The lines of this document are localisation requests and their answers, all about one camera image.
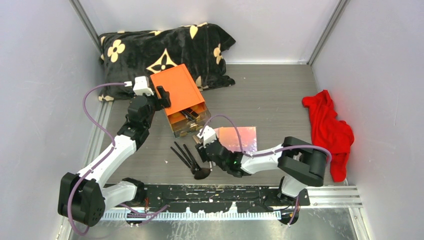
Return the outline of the orange drawer organizer box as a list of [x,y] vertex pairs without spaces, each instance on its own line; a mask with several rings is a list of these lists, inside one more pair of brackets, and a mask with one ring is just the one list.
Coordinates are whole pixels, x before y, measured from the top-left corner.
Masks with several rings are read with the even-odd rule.
[[205,103],[185,64],[154,73],[150,79],[156,92],[158,92],[157,86],[163,86],[170,93],[171,107],[164,109],[167,120],[171,114]]

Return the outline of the clear drawer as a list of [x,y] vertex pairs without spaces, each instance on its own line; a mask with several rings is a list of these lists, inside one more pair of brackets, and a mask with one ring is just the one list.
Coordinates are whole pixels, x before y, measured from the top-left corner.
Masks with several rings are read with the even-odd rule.
[[199,131],[211,117],[211,113],[204,102],[190,108],[199,114],[198,119],[189,121],[180,113],[180,111],[167,117],[173,135],[176,139]]

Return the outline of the black gold lipstick case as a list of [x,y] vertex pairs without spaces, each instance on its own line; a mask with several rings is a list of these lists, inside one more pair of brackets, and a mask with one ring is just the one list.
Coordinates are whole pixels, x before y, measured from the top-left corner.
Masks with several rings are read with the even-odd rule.
[[186,108],[185,109],[186,110],[186,112],[191,116],[191,117],[193,117],[194,119],[198,119],[200,116],[199,116],[199,114],[198,113],[196,113],[196,111],[195,110],[193,110],[192,108]]

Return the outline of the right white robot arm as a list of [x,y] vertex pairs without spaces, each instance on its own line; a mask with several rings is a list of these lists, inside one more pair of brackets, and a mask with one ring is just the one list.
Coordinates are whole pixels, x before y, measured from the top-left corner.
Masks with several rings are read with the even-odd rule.
[[277,198],[283,205],[291,205],[306,187],[324,184],[326,166],[332,155],[324,147],[309,144],[295,137],[286,137],[282,144],[253,153],[231,151],[218,139],[196,145],[206,161],[215,163],[228,174],[242,178],[258,172],[281,170]]

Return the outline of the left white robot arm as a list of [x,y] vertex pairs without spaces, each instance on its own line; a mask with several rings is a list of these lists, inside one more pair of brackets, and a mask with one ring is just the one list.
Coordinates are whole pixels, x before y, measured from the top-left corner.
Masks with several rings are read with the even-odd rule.
[[147,197],[145,184],[127,177],[119,183],[105,184],[117,168],[146,141],[155,112],[171,106],[170,93],[162,86],[135,89],[125,123],[111,144],[93,162],[78,173],[66,173],[59,188],[57,212],[87,227],[95,226],[105,211],[120,204],[141,206]]

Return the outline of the black fan makeup brush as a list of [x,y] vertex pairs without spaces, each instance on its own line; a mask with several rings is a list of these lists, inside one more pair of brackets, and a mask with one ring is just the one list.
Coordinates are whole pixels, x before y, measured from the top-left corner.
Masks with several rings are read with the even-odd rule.
[[206,179],[211,174],[210,168],[200,167],[194,158],[193,154],[190,152],[189,148],[186,144],[183,144],[183,147],[187,154],[187,160],[191,165],[191,171],[193,173],[193,177],[195,180],[203,180]]

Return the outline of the black round makeup brush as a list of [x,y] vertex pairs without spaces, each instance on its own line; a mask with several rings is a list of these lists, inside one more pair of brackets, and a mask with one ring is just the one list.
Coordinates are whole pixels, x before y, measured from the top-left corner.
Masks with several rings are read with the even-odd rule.
[[173,143],[175,144],[175,146],[178,149],[178,151],[177,150],[176,151],[180,155],[182,155],[189,164],[191,164],[191,166],[194,168],[194,170],[197,170],[195,164],[191,161],[191,159],[189,158],[189,156],[183,151],[183,149],[180,147],[180,145],[176,141],[174,141]]

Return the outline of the black floral plush blanket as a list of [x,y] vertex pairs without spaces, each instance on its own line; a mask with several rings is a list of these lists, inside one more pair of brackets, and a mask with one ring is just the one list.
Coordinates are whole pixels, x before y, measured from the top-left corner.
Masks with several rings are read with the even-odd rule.
[[101,102],[128,100],[135,94],[118,82],[134,81],[184,64],[195,85],[211,90],[235,85],[226,74],[223,52],[236,40],[213,23],[182,25],[168,30],[107,32],[99,36],[105,82]]

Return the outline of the red cloth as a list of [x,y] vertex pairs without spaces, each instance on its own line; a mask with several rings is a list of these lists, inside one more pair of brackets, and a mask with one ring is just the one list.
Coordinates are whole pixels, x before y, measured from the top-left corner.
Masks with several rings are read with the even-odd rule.
[[344,120],[338,120],[335,103],[327,90],[305,96],[301,103],[308,109],[312,143],[330,151],[330,175],[334,182],[343,182],[355,141],[351,126]]

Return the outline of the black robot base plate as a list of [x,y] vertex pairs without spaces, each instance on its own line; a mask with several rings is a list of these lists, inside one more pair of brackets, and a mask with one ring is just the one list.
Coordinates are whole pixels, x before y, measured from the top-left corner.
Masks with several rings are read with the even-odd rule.
[[147,184],[144,196],[127,201],[129,207],[147,207],[156,212],[168,206],[170,213],[226,213],[235,206],[237,213],[267,213],[294,207],[295,199],[284,197],[279,187],[264,185],[163,185]]

